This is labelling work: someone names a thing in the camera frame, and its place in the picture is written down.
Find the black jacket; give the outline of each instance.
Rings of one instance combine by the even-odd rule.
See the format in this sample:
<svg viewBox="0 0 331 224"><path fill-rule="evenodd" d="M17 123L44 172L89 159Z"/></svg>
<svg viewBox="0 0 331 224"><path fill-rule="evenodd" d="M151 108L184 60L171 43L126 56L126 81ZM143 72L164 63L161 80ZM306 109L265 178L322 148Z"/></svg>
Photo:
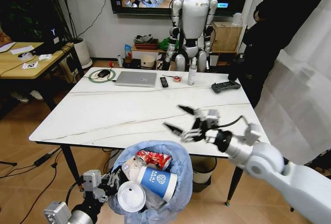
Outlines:
<svg viewBox="0 0 331 224"><path fill-rule="evenodd" d="M249 31L245 43L269 42L285 48L321 0L264 0L258 11L261 19Z"/></svg>

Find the laptop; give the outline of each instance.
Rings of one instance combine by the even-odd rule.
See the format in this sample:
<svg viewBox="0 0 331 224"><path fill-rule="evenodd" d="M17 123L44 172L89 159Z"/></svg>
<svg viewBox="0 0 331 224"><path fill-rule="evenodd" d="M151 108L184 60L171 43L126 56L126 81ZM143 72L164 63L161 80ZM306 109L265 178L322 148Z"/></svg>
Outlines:
<svg viewBox="0 0 331 224"><path fill-rule="evenodd" d="M116 79L115 85L154 87L156 73L122 71Z"/></svg>
<svg viewBox="0 0 331 224"><path fill-rule="evenodd" d="M30 53L32 55L53 54L60 50L66 42L64 41L63 34L60 28L55 26L47 27L42 31L43 44L34 48Z"/></svg>

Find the black remote control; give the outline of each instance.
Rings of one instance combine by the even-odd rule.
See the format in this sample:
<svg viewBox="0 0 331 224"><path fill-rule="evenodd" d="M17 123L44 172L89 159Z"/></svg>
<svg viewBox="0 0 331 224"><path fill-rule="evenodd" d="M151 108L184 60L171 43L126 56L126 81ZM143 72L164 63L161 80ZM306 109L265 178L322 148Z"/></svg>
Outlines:
<svg viewBox="0 0 331 224"><path fill-rule="evenodd" d="M169 85L167 83L167 79L165 77L161 77L160 80L161 80L161 84L162 84L163 88L168 88L169 87Z"/></svg>
<svg viewBox="0 0 331 224"><path fill-rule="evenodd" d="M221 93L222 91L225 91L227 89L239 89L241 87L240 84L234 82L234 81L229 81L225 83L214 83L212 85L212 89L216 94Z"/></svg>

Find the white table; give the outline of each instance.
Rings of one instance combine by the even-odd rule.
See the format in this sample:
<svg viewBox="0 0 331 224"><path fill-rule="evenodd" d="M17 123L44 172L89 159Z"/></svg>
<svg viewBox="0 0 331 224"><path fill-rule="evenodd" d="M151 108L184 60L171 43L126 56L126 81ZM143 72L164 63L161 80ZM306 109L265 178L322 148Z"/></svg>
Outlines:
<svg viewBox="0 0 331 224"><path fill-rule="evenodd" d="M85 76L98 69L102 68L91 68ZM116 79L121 71L130 69L113 70ZM111 81L93 83L88 78L82 78L29 139L37 143L61 145L69 168L79 181L70 146L126 148L146 140L179 143L180 138L162 124L168 122L184 130L191 129L194 117L178 108L179 104L205 112L217 109L220 125L232 122L240 115L260 125L242 88L218 95L213 92L211 85L227 81L226 74L197 73L195 85L189 86L187 72L134 71L157 73L155 87L116 86ZM162 88L159 78L163 74L183 78L176 83L168 77L169 87ZM246 124L239 121L226 130L242 135L245 129ZM269 143L263 130L260 141ZM205 141L182 145L192 155L227 157L215 145Z"/></svg>

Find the cup lid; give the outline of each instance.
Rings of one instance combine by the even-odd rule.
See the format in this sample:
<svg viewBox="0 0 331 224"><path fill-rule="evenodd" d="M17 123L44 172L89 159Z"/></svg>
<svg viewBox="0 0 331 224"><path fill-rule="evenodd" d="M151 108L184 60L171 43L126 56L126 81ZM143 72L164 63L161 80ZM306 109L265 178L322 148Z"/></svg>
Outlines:
<svg viewBox="0 0 331 224"><path fill-rule="evenodd" d="M118 189L117 199L120 206L127 212L141 210L146 202L146 193L140 184L128 181Z"/></svg>

